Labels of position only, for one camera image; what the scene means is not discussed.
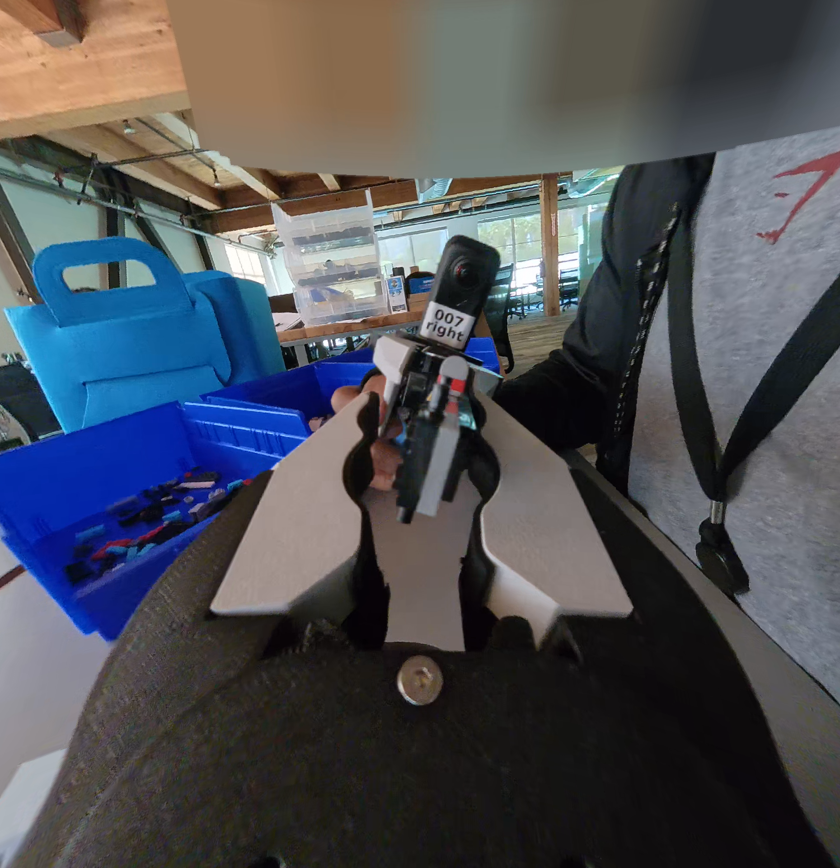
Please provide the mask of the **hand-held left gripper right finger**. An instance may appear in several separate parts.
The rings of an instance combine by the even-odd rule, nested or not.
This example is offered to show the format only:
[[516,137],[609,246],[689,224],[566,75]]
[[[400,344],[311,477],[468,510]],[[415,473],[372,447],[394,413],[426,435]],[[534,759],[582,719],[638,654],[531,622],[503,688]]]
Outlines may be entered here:
[[490,397],[467,468],[479,495],[462,611],[523,619],[535,647],[573,616],[626,619],[633,603],[573,475],[553,450]]

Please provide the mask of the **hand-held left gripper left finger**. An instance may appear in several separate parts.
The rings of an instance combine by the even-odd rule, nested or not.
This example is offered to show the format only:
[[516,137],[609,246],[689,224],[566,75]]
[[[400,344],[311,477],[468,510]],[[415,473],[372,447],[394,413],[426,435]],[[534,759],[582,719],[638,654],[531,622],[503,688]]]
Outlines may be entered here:
[[379,396],[361,393],[274,467],[212,613],[327,621],[356,645],[384,643],[390,590],[362,503],[379,421]]

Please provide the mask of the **grey red brick model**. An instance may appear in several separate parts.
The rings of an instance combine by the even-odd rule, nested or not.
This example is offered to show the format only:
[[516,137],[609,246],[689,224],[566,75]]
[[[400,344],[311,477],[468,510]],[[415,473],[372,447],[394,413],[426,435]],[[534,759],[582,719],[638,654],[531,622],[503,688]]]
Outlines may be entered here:
[[436,516],[440,503],[455,497],[477,431],[469,395],[472,376],[466,358],[447,356],[410,399],[404,457],[394,484],[400,524],[410,524],[415,515]]

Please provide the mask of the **grey desk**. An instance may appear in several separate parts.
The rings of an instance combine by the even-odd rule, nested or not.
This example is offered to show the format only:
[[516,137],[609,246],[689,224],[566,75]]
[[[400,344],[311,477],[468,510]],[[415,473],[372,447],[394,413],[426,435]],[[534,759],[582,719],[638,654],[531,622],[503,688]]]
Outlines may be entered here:
[[[751,681],[802,808],[840,866],[840,708],[577,451],[602,491],[700,597]],[[110,645],[82,635],[27,572],[0,589],[0,798],[20,765],[67,746]]]

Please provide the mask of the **person's right hand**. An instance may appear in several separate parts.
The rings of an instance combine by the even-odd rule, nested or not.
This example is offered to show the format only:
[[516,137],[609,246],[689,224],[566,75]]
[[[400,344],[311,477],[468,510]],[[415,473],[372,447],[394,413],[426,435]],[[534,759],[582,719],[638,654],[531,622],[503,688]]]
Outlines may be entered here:
[[339,413],[360,394],[375,393],[379,396],[381,421],[388,423],[385,432],[371,446],[374,470],[371,486],[379,491],[392,489],[403,461],[400,447],[395,443],[403,431],[403,425],[395,413],[389,413],[389,405],[384,398],[385,387],[386,378],[374,368],[367,372],[360,385],[344,385],[336,389],[330,399],[333,412]]

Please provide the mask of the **black office chair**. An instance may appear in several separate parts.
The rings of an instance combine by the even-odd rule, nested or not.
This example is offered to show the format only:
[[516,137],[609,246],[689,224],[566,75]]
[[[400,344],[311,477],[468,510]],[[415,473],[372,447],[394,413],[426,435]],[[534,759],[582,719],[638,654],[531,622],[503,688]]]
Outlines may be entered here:
[[512,345],[508,332],[509,300],[513,265],[501,266],[490,288],[483,312],[488,330],[501,361],[501,370],[510,374],[514,366]]

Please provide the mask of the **wooden table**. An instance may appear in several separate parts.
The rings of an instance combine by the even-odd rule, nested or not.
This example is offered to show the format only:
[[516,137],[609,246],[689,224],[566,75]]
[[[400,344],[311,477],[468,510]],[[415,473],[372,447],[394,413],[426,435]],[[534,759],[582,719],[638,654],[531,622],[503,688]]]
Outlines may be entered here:
[[416,328],[422,322],[425,304],[415,310],[388,313],[360,320],[339,320],[322,325],[309,326],[296,314],[274,313],[272,315],[278,342],[282,349],[284,367],[287,370],[309,362],[307,349],[314,344],[328,341],[361,339],[393,331]]

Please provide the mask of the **clear plastic drawer stack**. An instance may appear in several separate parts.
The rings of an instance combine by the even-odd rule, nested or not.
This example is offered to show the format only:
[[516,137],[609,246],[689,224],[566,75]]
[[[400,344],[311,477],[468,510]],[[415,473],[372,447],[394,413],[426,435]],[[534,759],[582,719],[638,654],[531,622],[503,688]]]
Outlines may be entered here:
[[321,205],[297,215],[272,204],[297,312],[307,328],[389,313],[371,192],[351,208]]

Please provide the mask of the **pile of small bricks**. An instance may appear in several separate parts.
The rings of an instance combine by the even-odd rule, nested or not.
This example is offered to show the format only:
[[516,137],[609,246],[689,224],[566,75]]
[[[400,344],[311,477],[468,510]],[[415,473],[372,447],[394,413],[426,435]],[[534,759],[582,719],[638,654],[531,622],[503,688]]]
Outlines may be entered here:
[[200,466],[109,505],[75,533],[63,573],[73,587],[133,565],[217,515],[252,483]]

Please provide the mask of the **blue felt bag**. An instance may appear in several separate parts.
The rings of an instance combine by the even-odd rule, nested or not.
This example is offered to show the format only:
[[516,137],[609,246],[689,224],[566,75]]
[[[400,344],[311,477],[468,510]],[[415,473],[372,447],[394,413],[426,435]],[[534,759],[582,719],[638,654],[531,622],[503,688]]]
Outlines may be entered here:
[[187,288],[211,302],[230,359],[225,385],[269,377],[285,371],[270,300],[265,287],[246,278],[207,270],[184,275]]
[[[135,261],[153,282],[74,292],[73,267]],[[5,314],[65,432],[182,402],[223,385],[230,356],[211,301],[157,248],[129,238],[44,248],[32,265],[42,302]]]

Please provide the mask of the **brick instruction booklet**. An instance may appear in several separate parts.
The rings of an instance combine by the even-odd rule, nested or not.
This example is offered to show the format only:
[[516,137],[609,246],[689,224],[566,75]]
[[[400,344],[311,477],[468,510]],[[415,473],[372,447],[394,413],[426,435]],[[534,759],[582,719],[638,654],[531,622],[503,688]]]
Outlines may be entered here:
[[67,749],[20,765],[0,797],[0,867],[9,866],[51,791]]

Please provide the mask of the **wooden support post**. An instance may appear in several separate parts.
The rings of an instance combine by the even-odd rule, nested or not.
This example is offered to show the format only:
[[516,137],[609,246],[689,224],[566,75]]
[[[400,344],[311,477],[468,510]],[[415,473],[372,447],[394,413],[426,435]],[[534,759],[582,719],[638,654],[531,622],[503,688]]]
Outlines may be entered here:
[[546,317],[560,315],[558,269],[558,175],[551,173],[540,178],[540,277],[543,293],[543,311]]

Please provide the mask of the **black white jacket drawstring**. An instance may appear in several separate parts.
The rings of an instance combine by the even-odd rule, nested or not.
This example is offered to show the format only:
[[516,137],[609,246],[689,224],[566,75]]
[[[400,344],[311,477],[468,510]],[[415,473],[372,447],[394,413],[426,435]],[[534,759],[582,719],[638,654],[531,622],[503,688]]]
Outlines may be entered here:
[[636,263],[638,322],[636,324],[635,337],[621,378],[619,396],[612,420],[612,436],[615,439],[619,439],[624,435],[624,430],[629,425],[631,414],[635,410],[645,347],[657,304],[666,285],[671,257],[671,243],[681,223],[683,210],[683,206],[679,201],[673,202],[669,214],[665,216],[664,222],[661,225],[657,243],[642,254]]

